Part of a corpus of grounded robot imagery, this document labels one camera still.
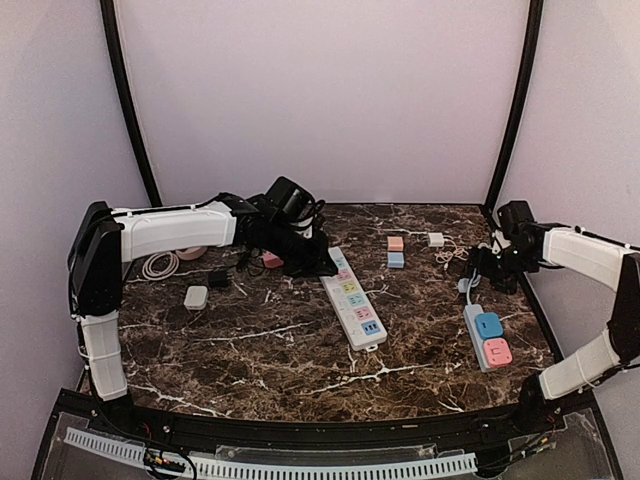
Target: blue cube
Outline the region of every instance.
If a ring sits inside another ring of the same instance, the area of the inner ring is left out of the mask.
[[[501,337],[504,333],[500,317],[493,312],[481,313],[476,317],[478,335],[482,340]]]
[[[404,268],[402,252],[387,252],[387,266],[389,268]]]

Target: blue outlet cover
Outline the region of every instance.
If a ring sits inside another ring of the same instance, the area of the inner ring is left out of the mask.
[[[482,340],[498,338],[504,334],[500,317],[493,312],[481,313],[476,317],[476,327]]]

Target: pink cube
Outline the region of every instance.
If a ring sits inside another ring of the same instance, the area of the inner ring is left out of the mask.
[[[284,261],[271,252],[266,252],[262,256],[262,261],[264,262],[264,266],[267,268],[278,268],[284,265]]]
[[[484,353],[490,368],[505,367],[513,361],[509,344],[504,338],[491,338],[484,342]]]
[[[404,250],[402,237],[387,237],[387,250],[390,252],[402,252]]]

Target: white cable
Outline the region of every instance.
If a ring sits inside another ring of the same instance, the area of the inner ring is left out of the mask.
[[[440,249],[438,252],[436,252],[435,258],[436,258],[436,262],[445,265],[445,270],[449,267],[449,262],[454,258],[457,258],[462,261],[465,261],[469,258],[469,252],[467,251],[467,249],[456,245],[456,242],[454,242],[450,236],[445,235],[444,242],[445,242],[445,245],[447,242],[451,243],[453,245],[453,250]]]
[[[165,268],[161,272],[156,272],[153,269],[153,264],[163,257],[169,257],[169,265],[167,265],[167,268]],[[166,280],[171,275],[176,273],[179,266],[180,266],[180,260],[178,259],[175,253],[173,252],[154,253],[149,258],[147,258],[146,262],[144,262],[144,265],[142,266],[142,276],[147,280],[153,280],[153,281]]]

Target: white power strip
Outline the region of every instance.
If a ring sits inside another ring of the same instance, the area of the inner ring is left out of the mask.
[[[338,314],[351,348],[373,352],[378,349],[378,344],[387,340],[387,330],[340,248],[330,248],[329,255],[338,267],[338,275],[320,277],[320,280]]]

